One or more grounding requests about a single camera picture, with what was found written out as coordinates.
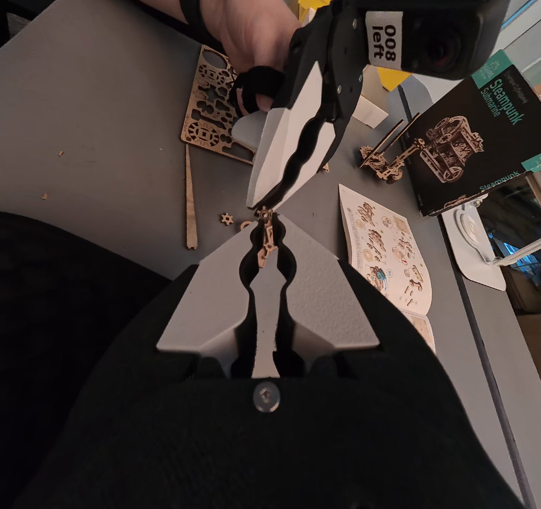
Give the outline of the laser-cut wooden sheet with gear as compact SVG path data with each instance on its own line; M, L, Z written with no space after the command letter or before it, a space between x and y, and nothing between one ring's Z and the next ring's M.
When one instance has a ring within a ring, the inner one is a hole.
M235 142L232 137L238 115L229 93L235 80L236 73L229 59L202 45L179 138L189 145L251 166L254 149Z

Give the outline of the partly built wooden model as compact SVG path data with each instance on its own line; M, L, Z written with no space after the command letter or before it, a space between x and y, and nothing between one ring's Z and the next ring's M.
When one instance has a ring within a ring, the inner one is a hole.
M402 167L408 157L425 148L425 142L422 139L414 139L413 144L398 155L392 162L385 159L385 152L389 150L398 140L401 140L408 129L415 123L421 113L416 113L412 120L405 126L400 133L398 130L403 125L404 120L400 120L374 147L362 146L359 149L362 162L359 168L369 167L375 173L378 179L387 184L393 184L400 180L403 175Z

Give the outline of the black model kit box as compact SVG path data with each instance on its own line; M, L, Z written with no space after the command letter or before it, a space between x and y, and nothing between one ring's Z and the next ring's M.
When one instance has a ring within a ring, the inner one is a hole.
M422 113L406 160L423 216L436 216L527 172L540 171L540 98L499 50Z

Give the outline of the thin wooden stick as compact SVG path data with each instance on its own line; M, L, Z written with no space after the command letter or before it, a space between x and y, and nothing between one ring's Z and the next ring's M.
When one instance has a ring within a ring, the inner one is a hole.
M198 234L194 205L192 170L190 165L189 145L186 144L186 246L190 250L198 248Z

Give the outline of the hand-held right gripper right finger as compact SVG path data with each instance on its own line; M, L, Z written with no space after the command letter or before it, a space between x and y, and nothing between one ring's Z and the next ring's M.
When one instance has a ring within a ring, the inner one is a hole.
M273 215L273 237L285 279L273 352L280 377L302 377L320 357L377 348L339 259L280 214Z

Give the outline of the white cardboard tray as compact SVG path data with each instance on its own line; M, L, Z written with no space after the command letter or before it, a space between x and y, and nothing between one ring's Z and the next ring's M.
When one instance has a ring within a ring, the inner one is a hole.
M378 107L369 99L360 95L352 118L365 126L375 129L389 116L388 112Z

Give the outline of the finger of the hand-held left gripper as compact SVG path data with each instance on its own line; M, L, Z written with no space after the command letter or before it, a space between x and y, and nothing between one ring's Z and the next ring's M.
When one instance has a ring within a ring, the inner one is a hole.
M279 208L319 171L334 140L334 125L323 120L308 121L286 162L282 179L266 195L267 209Z
M266 207L266 195L277 186L293 155L303 127L309 120L323 120L320 113L322 74L317 62L308 74L291 108L273 108L267 113L250 176L247 207Z

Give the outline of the open instruction booklet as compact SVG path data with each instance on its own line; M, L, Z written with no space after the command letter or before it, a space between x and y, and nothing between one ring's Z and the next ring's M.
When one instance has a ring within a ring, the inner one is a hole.
M406 316L436 352L427 317L431 280L407 219L342 184L338 190L349 263Z

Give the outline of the white round device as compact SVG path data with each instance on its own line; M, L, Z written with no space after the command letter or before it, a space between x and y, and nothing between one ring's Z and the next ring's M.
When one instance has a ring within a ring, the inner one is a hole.
M487 195L464 202L441 214L456 264L468 280L506 290L502 268L540 250L540 239L497 259L477 208Z

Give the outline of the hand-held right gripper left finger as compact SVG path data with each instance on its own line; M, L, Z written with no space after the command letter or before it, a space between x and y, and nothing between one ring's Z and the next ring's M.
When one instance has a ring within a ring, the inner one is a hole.
M257 321L251 284L263 239L264 224L253 222L199 263L157 343L160 352L211 357L227 377L252 375Z

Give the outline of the small wooden gear assembly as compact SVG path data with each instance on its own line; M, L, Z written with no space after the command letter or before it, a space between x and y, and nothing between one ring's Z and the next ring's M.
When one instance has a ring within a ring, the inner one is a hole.
M263 238L263 246L258 252L258 264L259 268L264 268L266 265L267 258L270 254L276 250L278 247L274 243L273 235L273 226L272 226L272 215L269 212L267 217L262 219L265 223L265 235Z

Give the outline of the person's left hand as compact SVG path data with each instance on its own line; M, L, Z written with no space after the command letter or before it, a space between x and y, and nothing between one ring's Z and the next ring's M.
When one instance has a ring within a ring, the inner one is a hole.
M207 31L223 46L235 71L255 66L283 71L299 21L283 0L199 0Z

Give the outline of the black quilted pad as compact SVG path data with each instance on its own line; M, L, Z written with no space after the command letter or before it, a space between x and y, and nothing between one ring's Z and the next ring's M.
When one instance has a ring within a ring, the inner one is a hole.
M90 372L170 279L1 212L1 508L50 451Z

